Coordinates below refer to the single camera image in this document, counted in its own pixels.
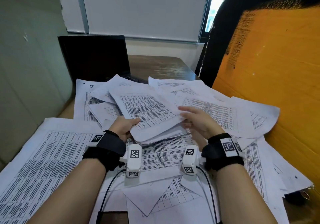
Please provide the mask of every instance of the laptop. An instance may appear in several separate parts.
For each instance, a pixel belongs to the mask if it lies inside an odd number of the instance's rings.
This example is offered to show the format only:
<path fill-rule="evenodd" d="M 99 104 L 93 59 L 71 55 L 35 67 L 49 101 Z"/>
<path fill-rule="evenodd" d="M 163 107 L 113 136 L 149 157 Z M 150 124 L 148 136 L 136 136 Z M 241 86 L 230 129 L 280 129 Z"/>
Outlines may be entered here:
<path fill-rule="evenodd" d="M 131 75 L 124 36 L 60 36 L 58 40 L 74 84 L 77 79 L 106 82 L 115 74 L 148 84 Z"/>

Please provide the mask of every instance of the black laptop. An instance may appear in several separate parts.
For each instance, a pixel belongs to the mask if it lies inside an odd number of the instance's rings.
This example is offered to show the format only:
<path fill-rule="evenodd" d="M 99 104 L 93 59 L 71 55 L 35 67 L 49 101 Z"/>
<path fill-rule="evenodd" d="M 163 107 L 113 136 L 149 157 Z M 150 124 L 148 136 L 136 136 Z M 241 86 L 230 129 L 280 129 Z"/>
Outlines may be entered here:
<path fill-rule="evenodd" d="M 60 36 L 58 39 L 74 84 L 77 78 L 106 82 L 115 74 L 148 83 L 131 75 L 124 36 Z"/>

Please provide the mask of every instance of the stack of papers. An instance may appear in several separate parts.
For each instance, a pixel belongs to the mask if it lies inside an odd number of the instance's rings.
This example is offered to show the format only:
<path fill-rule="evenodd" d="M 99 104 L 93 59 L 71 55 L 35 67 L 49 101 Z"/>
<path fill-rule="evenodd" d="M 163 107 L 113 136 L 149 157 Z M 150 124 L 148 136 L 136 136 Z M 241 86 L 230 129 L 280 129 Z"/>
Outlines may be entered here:
<path fill-rule="evenodd" d="M 77 80 L 74 119 L 45 119 L 20 153 L 0 173 L 0 223 L 26 223 L 81 161 L 87 145 L 109 129 L 118 116 L 141 121 L 130 132 L 130 144 L 140 144 L 139 178 L 122 173 L 106 198 L 104 211 L 128 211 L 133 223 L 215 223 L 210 188 L 202 173 L 184 175 L 187 145 L 196 144 L 182 128 L 177 106 L 204 110 L 246 153 L 245 168 L 278 223 L 289 223 L 282 197 L 312 182 L 290 165 L 264 139 L 276 124 L 280 109 L 237 97 L 227 97 L 202 81 L 157 80 L 149 84 L 118 75 L 106 83 Z M 95 223 L 112 178 L 108 172 L 90 223 Z M 215 176 L 207 173 L 215 212 L 221 221 Z"/>

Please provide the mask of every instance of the forearm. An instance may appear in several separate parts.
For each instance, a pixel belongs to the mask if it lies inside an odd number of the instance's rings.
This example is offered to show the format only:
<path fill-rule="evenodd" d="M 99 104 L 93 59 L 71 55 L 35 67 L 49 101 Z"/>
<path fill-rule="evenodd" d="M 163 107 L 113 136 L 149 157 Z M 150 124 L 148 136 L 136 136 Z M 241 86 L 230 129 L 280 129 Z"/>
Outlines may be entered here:
<path fill-rule="evenodd" d="M 217 187 L 223 224 L 277 223 L 242 165 L 220 169 Z"/>
<path fill-rule="evenodd" d="M 27 224 L 85 224 L 106 174 L 98 159 L 83 159 Z"/>

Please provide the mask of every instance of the window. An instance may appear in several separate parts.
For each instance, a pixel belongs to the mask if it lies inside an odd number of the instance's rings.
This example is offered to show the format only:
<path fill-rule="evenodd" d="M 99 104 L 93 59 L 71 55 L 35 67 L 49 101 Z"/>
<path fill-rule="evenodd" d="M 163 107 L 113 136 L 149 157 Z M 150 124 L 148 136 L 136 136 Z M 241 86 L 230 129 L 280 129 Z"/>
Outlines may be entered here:
<path fill-rule="evenodd" d="M 207 0 L 202 19 L 202 27 L 199 35 L 199 42 L 205 43 L 209 38 L 210 28 L 214 22 L 219 7 L 224 0 Z"/>

